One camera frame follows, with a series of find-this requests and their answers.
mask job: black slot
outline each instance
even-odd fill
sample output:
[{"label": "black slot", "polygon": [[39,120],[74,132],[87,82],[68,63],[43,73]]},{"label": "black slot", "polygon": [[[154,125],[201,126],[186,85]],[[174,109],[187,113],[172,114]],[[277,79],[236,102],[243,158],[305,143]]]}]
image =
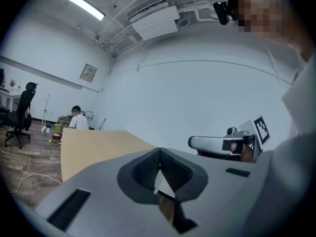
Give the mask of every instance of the black slot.
[{"label": "black slot", "polygon": [[234,174],[234,175],[238,175],[238,176],[243,176],[243,177],[248,177],[250,175],[249,171],[244,171],[244,170],[235,169],[235,168],[228,168],[226,169],[226,172]]},{"label": "black slot", "polygon": [[58,209],[47,221],[56,228],[65,231],[78,214],[90,194],[90,192],[76,190],[70,195],[70,197],[67,198],[66,201],[62,203],[60,207],[58,207]]}]

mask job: ceiling light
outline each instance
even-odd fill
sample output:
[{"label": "ceiling light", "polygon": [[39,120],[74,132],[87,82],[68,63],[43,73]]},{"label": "ceiling light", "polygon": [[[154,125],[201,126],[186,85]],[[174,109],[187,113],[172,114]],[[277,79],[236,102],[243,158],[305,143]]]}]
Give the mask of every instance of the ceiling light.
[{"label": "ceiling light", "polygon": [[91,13],[93,16],[95,16],[97,19],[102,20],[104,18],[105,14],[90,5],[85,0],[69,0],[76,5],[80,6],[82,9],[85,9],[87,12]]}]

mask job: yellow object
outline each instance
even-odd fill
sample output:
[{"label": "yellow object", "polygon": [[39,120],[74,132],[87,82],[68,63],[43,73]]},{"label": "yellow object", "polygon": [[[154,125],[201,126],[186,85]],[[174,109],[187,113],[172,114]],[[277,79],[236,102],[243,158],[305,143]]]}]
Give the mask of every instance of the yellow object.
[{"label": "yellow object", "polygon": [[61,125],[60,124],[55,124],[55,133],[61,132]]},{"label": "yellow object", "polygon": [[127,131],[63,129],[61,171],[65,182],[86,167],[154,146]]}]

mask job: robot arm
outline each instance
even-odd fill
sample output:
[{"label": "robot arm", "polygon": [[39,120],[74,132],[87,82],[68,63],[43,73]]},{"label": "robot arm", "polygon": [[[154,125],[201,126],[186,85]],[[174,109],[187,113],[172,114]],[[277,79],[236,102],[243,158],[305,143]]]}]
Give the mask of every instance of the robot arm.
[{"label": "robot arm", "polygon": [[[231,143],[237,142],[237,148],[234,153],[231,152]],[[224,137],[205,137],[192,136],[188,141],[189,147],[202,151],[205,156],[213,157],[213,155],[225,157],[240,157],[242,152],[242,144],[253,145],[254,157],[252,162],[255,162],[258,155],[261,153],[261,147],[256,134],[248,131],[237,131],[237,128],[231,127],[227,129],[227,134]]]}]

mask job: desk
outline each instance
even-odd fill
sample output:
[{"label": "desk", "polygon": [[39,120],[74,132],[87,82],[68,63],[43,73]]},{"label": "desk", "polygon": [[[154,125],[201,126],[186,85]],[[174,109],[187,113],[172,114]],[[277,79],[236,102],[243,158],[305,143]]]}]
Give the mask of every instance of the desk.
[{"label": "desk", "polygon": [[20,98],[22,95],[22,91],[20,89],[10,89],[9,93],[0,90],[0,95],[4,96],[4,103],[2,103],[3,106],[10,109],[10,111],[13,111],[13,101],[16,98]]},{"label": "desk", "polygon": [[64,128],[61,144],[63,181],[97,162],[153,148],[127,131]]}]

